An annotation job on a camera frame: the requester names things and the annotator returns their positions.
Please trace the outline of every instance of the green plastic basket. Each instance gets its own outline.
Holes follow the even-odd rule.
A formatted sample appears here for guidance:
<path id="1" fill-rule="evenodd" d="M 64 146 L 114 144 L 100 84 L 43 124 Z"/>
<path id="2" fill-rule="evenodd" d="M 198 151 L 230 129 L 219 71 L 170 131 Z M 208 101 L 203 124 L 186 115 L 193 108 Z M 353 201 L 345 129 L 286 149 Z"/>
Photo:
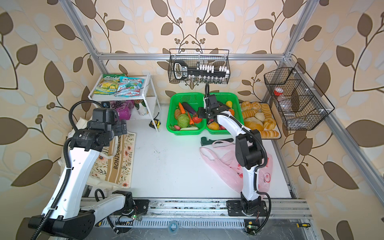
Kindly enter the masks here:
<path id="1" fill-rule="evenodd" d="M 232 102 L 232 109 L 235 111 L 235 118 L 244 124 L 243 115 L 241 114 L 240 103 L 238 97 L 233 93 L 214 93 L 216 95 L 216 100 L 222 103 L 227 101 Z M 210 134 L 230 134 L 227 130 L 211 130 L 206 125 L 205 128 L 209 131 Z"/>
<path id="2" fill-rule="evenodd" d="M 175 119 L 175 110 L 180 103 L 188 103 L 196 112 L 199 107 L 204 107 L 204 94 L 202 93 L 176 93 L 170 98 L 167 129 L 171 133 L 182 136 L 182 135 L 198 135 L 200 134 L 207 125 L 207 120 L 203 119 L 201 123 L 195 124 L 198 130 L 187 130 L 187 131 L 173 131 L 170 126 L 177 125 Z"/>

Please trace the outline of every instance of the tray of bread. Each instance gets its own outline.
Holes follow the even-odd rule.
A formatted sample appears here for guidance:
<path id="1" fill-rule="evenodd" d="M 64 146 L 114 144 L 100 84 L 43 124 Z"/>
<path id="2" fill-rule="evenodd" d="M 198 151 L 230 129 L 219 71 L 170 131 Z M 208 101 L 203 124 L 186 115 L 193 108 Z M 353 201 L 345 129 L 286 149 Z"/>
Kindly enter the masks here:
<path id="1" fill-rule="evenodd" d="M 267 103 L 244 101 L 240 107 L 244 125 L 251 130 L 259 130 L 262 139 L 279 139 L 281 137 L 271 108 Z"/>

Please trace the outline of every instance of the black rack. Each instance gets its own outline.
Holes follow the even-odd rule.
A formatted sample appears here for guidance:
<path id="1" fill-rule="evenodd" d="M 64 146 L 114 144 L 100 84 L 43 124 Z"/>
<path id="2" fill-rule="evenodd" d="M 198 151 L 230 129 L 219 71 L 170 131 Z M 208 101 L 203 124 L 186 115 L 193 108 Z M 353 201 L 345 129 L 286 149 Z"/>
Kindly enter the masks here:
<path id="1" fill-rule="evenodd" d="M 313 130 L 335 107 L 311 78 L 308 86 L 299 73 L 301 69 L 282 67 L 264 74 L 265 85 L 287 130 Z M 330 106 L 324 106 L 314 94 L 324 96 Z"/>
<path id="2" fill-rule="evenodd" d="M 172 48 L 169 50 L 169 82 L 228 84 L 228 55 L 229 50 L 224 49 Z"/>

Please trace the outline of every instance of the wire basket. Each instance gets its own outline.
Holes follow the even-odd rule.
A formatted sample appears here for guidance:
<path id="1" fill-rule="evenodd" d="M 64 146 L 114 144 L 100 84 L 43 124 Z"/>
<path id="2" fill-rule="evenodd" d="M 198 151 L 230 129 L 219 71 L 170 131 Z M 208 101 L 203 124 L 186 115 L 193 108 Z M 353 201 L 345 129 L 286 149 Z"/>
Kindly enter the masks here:
<path id="1" fill-rule="evenodd" d="M 333 110 L 331 101 L 312 79 L 308 86 L 300 76 L 302 68 L 282 67 L 264 74 L 265 85 L 287 130 L 313 130 Z M 324 106 L 315 96 L 324 96 L 330 105 Z"/>
<path id="2" fill-rule="evenodd" d="M 228 54 L 224 49 L 170 49 L 169 82 L 228 84 Z"/>

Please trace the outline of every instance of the pastry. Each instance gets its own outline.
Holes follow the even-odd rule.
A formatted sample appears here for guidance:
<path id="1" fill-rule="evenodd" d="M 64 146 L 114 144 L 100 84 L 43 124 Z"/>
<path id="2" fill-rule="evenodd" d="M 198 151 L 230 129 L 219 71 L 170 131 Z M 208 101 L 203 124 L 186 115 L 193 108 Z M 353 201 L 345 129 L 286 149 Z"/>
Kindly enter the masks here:
<path id="1" fill-rule="evenodd" d="M 259 102 L 253 102 L 251 103 L 251 109 L 260 110 L 262 108 L 262 105 Z"/>
<path id="2" fill-rule="evenodd" d="M 266 104 L 266 103 L 262 103 L 262 112 L 264 113 L 264 116 L 266 118 L 271 118 L 272 117 L 271 109 L 269 108 L 269 105 Z"/>
<path id="3" fill-rule="evenodd" d="M 245 101 L 241 103 L 241 111 L 250 110 L 252 107 L 251 103 L 249 101 Z"/>
<path id="4" fill-rule="evenodd" d="M 260 135 L 263 139 L 275 138 L 279 136 L 279 132 L 275 130 L 260 131 Z"/>
<path id="5" fill-rule="evenodd" d="M 266 130 L 272 130 L 276 127 L 276 121 L 273 118 L 265 118 L 263 125 Z"/>
<path id="6" fill-rule="evenodd" d="M 257 113 L 257 110 L 250 109 L 250 110 L 245 110 L 241 112 L 243 114 L 243 119 L 253 117 L 255 113 Z"/>
<path id="7" fill-rule="evenodd" d="M 259 119 L 262 122 L 264 122 L 264 120 L 265 120 L 264 113 L 255 113 L 254 117 Z"/>
<path id="8" fill-rule="evenodd" d="M 250 128 L 251 130 L 255 130 L 255 129 L 259 131 L 264 130 L 263 123 L 255 117 L 246 118 L 244 120 L 244 125 Z"/>

